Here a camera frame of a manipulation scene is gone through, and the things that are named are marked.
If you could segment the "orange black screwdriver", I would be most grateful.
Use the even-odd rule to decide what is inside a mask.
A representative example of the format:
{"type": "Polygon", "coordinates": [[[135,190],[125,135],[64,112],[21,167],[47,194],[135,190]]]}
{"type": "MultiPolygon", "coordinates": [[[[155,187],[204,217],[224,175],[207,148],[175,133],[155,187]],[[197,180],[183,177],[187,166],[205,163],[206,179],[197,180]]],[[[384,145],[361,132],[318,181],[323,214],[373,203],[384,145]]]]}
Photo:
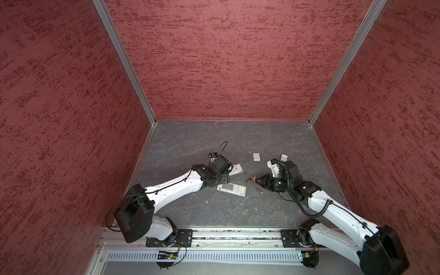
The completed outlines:
{"type": "Polygon", "coordinates": [[[245,182],[255,182],[255,183],[259,183],[259,182],[261,182],[261,178],[258,178],[258,177],[249,178],[249,179],[245,180],[245,182]]]}

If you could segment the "white remote with screen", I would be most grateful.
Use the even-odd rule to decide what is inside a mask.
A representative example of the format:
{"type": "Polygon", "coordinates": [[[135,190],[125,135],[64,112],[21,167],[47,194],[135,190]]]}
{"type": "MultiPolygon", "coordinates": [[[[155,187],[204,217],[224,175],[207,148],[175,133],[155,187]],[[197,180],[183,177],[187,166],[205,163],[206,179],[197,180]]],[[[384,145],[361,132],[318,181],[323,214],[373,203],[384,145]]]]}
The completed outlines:
{"type": "Polygon", "coordinates": [[[245,194],[246,194],[246,187],[245,186],[242,186],[239,184],[234,184],[234,183],[219,184],[217,186],[217,190],[224,192],[224,193],[237,195],[240,197],[245,197],[245,194]]]}

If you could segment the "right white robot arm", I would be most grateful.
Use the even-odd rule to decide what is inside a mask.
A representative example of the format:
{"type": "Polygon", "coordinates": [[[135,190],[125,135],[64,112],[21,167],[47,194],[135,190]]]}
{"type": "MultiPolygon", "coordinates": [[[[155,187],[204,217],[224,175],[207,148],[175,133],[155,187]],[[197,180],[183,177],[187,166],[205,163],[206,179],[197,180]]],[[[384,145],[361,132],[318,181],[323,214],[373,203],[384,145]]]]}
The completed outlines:
{"type": "Polygon", "coordinates": [[[318,248],[324,246],[352,261],[365,275],[401,275],[410,263],[398,233],[390,226],[378,226],[353,213],[331,198],[321,187],[303,180],[291,161],[272,159],[271,172],[254,181],[262,188],[281,195],[290,195],[308,217],[291,238],[303,248],[311,248],[302,257],[306,267],[319,262],[318,248]]]}

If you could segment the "white remote with batteries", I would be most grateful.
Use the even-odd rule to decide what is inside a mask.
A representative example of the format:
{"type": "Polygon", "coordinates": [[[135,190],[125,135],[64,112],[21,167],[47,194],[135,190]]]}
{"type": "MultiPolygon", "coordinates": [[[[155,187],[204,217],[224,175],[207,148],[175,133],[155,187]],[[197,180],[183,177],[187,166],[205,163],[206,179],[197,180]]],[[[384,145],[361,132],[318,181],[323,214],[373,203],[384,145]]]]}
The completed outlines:
{"type": "Polygon", "coordinates": [[[232,170],[229,175],[234,176],[243,172],[242,166],[240,164],[234,164],[232,170]]]}

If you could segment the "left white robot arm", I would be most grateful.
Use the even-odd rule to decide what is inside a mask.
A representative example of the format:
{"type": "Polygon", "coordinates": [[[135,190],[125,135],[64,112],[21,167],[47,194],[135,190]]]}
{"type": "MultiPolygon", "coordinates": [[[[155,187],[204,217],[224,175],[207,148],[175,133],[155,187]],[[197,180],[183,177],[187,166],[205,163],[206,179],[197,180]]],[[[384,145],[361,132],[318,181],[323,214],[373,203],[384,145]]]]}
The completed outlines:
{"type": "Polygon", "coordinates": [[[208,165],[193,165],[188,172],[168,182],[130,187],[111,210],[125,242],[130,244],[142,238],[154,238],[165,246],[175,244],[179,235],[175,223],[168,217],[158,217],[156,213],[185,195],[228,183],[233,167],[229,160],[219,155],[208,165]]]}

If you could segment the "white battery cover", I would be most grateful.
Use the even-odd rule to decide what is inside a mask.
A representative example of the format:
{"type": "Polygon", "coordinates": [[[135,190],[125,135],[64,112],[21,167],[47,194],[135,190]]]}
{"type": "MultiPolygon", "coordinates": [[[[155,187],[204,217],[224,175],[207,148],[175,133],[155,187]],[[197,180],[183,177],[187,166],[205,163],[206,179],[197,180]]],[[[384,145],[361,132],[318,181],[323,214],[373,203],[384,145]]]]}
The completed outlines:
{"type": "Polygon", "coordinates": [[[282,162],[286,162],[286,161],[288,160],[288,156],[285,155],[285,154],[281,154],[281,158],[280,158],[280,160],[281,160],[282,162]]]}
{"type": "Polygon", "coordinates": [[[259,162],[261,160],[259,153],[253,153],[253,160],[259,162]]]}

